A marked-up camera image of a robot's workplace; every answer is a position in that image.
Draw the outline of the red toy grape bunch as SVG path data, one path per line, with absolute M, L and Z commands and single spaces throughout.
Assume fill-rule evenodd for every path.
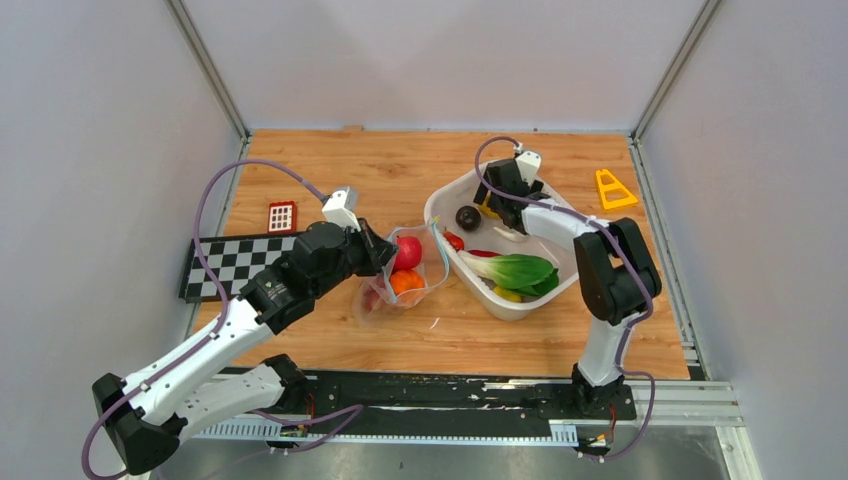
M 385 283 L 382 277 L 366 279 L 362 283 L 361 308 L 365 314 L 371 314 L 386 306 L 383 298 L 385 294 Z

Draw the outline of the clear zip top bag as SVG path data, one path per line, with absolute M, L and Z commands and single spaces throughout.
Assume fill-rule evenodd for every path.
M 353 297 L 353 315 L 362 326 L 377 326 L 415 308 L 450 273 L 436 220 L 398 227 L 388 240 L 397 253 L 377 275 L 364 278 Z

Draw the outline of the orange toy pumpkin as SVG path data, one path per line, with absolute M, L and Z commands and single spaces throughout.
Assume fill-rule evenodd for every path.
M 401 301 L 412 301 L 426 294 L 426 283 L 415 270 L 395 271 L 389 277 L 389 283 L 395 296 Z

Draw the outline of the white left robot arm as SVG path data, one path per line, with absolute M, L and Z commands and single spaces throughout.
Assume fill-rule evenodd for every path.
M 306 377 L 286 354 L 227 381 L 208 381 L 310 314 L 318 299 L 351 276 L 383 273 L 397 251 L 365 220 L 355 227 L 314 223 L 203 330 L 133 374 L 105 374 L 95 381 L 99 425 L 127 474 L 156 469 L 187 439 L 236 415 L 272 406 L 298 411 L 306 400 Z

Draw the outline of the red toy chili pepper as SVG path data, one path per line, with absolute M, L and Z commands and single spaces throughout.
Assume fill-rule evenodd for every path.
M 493 257 L 499 257 L 499 256 L 502 255 L 502 254 L 497 253 L 497 252 L 493 252 L 493 251 L 489 251 L 489 250 L 479 250 L 479 249 L 471 249 L 471 250 L 467 250 L 466 252 L 473 255 L 473 256 L 482 257 L 482 258 L 493 258 Z

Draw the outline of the yellow toy mango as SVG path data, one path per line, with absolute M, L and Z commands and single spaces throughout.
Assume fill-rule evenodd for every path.
M 500 220 L 499 214 L 496 211 L 494 211 L 493 209 L 491 209 L 490 206 L 489 206 L 490 199 L 491 199 L 491 193 L 488 192 L 486 194 L 483 202 L 477 206 L 477 209 L 484 217 L 487 217 L 487 218 L 490 218 L 490 219 L 493 219 L 493 220 Z

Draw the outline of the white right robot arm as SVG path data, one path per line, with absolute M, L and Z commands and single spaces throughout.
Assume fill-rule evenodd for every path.
M 505 226 L 573 253 L 582 299 L 592 316 L 588 342 L 574 366 L 571 403 L 596 417 L 623 382 L 622 358 L 632 327 L 653 312 L 662 290 L 657 267 L 639 224 L 579 213 L 547 197 L 543 184 L 526 180 L 517 158 L 474 167 L 476 202 L 492 201 Z

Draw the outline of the red toy apple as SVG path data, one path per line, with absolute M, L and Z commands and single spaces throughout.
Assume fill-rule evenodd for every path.
M 393 270 L 414 270 L 422 261 L 423 247 L 415 236 L 400 236 L 396 238 L 398 252 L 394 260 Z

